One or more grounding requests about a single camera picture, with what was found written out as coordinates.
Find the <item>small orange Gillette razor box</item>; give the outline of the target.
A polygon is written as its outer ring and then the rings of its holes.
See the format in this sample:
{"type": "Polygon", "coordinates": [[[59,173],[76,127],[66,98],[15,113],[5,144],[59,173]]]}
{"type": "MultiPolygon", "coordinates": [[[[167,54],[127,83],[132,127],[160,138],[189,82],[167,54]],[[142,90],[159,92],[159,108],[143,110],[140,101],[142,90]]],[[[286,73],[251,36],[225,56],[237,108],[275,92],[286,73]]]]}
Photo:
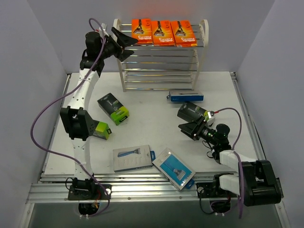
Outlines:
{"type": "Polygon", "coordinates": [[[132,38],[138,40],[137,45],[150,45],[153,43],[151,20],[132,19],[132,38]]]}

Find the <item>orange Gillette Fusion5 razor box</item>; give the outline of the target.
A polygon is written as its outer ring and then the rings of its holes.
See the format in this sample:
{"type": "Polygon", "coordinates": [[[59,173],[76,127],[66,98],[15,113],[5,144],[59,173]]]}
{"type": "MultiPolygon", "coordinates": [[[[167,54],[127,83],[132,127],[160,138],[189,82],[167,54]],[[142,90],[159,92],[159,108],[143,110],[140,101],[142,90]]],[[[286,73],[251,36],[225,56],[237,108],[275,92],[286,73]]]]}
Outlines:
{"type": "Polygon", "coordinates": [[[188,20],[171,21],[171,28],[177,47],[196,47],[197,39],[188,20]]]}

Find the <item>grey Harry's box blue razor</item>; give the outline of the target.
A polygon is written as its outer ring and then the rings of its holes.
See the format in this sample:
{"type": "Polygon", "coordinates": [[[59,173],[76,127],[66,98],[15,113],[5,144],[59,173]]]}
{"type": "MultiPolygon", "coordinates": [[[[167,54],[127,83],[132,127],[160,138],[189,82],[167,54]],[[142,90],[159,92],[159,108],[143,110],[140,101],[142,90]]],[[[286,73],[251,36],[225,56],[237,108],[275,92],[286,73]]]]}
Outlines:
{"type": "Polygon", "coordinates": [[[114,172],[146,169],[153,166],[155,152],[149,145],[134,146],[113,150],[114,172]]]}

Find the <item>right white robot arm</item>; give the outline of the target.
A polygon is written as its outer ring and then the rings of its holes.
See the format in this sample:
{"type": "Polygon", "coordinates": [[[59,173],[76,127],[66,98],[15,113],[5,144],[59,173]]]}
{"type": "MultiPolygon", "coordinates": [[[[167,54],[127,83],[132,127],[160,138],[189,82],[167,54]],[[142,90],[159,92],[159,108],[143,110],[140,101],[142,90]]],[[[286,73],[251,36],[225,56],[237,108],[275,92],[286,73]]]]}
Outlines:
{"type": "Polygon", "coordinates": [[[232,192],[247,207],[281,202],[283,192],[271,162],[252,159],[236,152],[228,140],[230,128],[226,124],[220,123],[211,129],[201,118],[178,127],[192,140],[202,139],[211,145],[212,158],[234,171],[234,174],[225,173],[216,177],[216,181],[211,184],[213,194],[222,196],[227,191],[232,192]]]}

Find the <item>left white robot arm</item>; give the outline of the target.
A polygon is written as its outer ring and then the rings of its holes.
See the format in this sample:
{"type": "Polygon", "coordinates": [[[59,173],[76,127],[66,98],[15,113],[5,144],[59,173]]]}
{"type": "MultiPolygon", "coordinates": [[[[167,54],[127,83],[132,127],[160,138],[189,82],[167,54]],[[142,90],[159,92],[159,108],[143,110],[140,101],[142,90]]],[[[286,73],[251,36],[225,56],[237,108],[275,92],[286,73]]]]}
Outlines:
{"type": "Polygon", "coordinates": [[[103,31],[91,31],[85,35],[86,48],[83,51],[79,80],[76,90],[67,107],[60,109],[60,117],[66,133],[73,145],[75,174],[69,188],[69,200],[95,200],[98,197],[109,199],[102,193],[104,187],[96,182],[91,167],[90,138],[95,131],[95,123],[88,113],[91,95],[105,66],[104,60],[114,56],[120,61],[126,60],[134,52],[127,47],[138,42],[112,28],[113,38],[103,31]]]}

